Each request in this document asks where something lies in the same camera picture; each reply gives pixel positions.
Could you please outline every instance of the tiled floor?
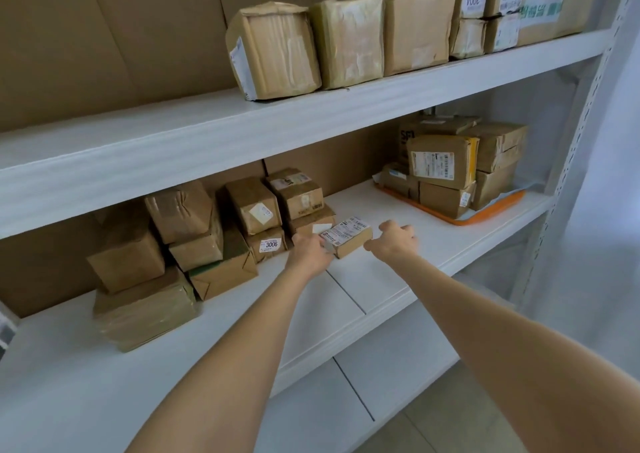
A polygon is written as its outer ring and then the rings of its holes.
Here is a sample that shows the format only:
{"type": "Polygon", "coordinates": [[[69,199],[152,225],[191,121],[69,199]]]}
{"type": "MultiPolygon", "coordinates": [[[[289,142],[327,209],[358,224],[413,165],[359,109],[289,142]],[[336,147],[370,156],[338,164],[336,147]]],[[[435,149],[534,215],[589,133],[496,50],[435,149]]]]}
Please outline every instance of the tiled floor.
{"type": "Polygon", "coordinates": [[[526,449],[458,362],[356,453],[526,453],[526,449]]]}

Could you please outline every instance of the hand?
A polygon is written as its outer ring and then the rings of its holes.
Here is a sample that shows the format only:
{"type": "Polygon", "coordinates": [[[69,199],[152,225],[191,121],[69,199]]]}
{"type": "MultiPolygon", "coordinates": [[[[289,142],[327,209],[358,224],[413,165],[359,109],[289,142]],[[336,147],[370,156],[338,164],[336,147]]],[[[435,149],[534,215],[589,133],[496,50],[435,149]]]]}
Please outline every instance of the hand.
{"type": "Polygon", "coordinates": [[[364,248],[371,251],[380,261],[389,263],[393,258],[407,253],[417,254],[418,239],[415,237],[413,226],[400,227],[395,221],[384,221],[379,229],[382,235],[378,239],[365,242],[364,248]]]}
{"type": "Polygon", "coordinates": [[[301,273],[306,279],[322,273],[333,260],[333,255],[324,249],[324,240],[317,234],[294,234],[293,244],[284,269],[301,273]]]}

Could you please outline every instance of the forearm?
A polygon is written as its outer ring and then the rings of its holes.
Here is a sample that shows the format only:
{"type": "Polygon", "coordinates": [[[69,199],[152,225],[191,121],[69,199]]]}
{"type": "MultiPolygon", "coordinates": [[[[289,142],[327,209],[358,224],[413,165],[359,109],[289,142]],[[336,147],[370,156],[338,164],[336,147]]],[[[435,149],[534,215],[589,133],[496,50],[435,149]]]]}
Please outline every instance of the forearm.
{"type": "Polygon", "coordinates": [[[127,453],[253,450],[307,279],[280,273],[149,417],[127,453]]]}
{"type": "Polygon", "coordinates": [[[633,379],[581,345],[471,291],[417,255],[396,256],[389,264],[531,453],[640,450],[633,427],[640,421],[640,391],[633,379]]]}

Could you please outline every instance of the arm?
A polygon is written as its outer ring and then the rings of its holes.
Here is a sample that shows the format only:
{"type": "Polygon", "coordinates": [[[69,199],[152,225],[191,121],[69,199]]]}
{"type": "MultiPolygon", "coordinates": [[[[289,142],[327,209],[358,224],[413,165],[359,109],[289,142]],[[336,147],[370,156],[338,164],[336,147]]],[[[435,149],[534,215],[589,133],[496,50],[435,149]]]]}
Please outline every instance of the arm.
{"type": "Polygon", "coordinates": [[[319,236],[295,235],[282,271],[164,398],[126,453],[251,453],[291,317],[332,255],[319,236]]]}
{"type": "Polygon", "coordinates": [[[420,299],[530,453],[640,451],[640,384],[580,344],[493,303],[417,255],[387,221],[365,249],[420,299]]]}

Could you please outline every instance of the orange tray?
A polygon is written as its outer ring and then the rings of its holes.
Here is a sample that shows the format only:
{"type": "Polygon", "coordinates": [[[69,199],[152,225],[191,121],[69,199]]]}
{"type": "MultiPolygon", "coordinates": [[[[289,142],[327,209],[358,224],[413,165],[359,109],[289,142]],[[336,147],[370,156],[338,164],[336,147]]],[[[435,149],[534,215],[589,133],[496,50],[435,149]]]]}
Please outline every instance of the orange tray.
{"type": "Polygon", "coordinates": [[[520,200],[522,200],[526,192],[526,190],[519,190],[517,192],[514,192],[513,194],[508,195],[504,199],[500,199],[498,202],[492,204],[491,206],[484,207],[484,209],[476,212],[476,214],[474,214],[472,217],[464,221],[458,221],[456,219],[443,216],[442,214],[434,211],[433,209],[429,209],[429,207],[425,207],[419,202],[416,202],[403,195],[400,195],[396,191],[387,189],[381,186],[380,184],[375,184],[375,186],[379,190],[382,190],[384,193],[389,194],[391,197],[395,197],[396,199],[402,200],[403,202],[406,202],[407,204],[410,204],[416,207],[417,209],[420,209],[421,211],[424,211],[432,216],[435,216],[438,219],[442,219],[443,221],[448,222],[449,224],[453,224],[454,226],[468,226],[471,224],[484,222],[487,219],[491,219],[493,216],[500,214],[502,211],[506,211],[509,207],[515,206],[520,200]]]}

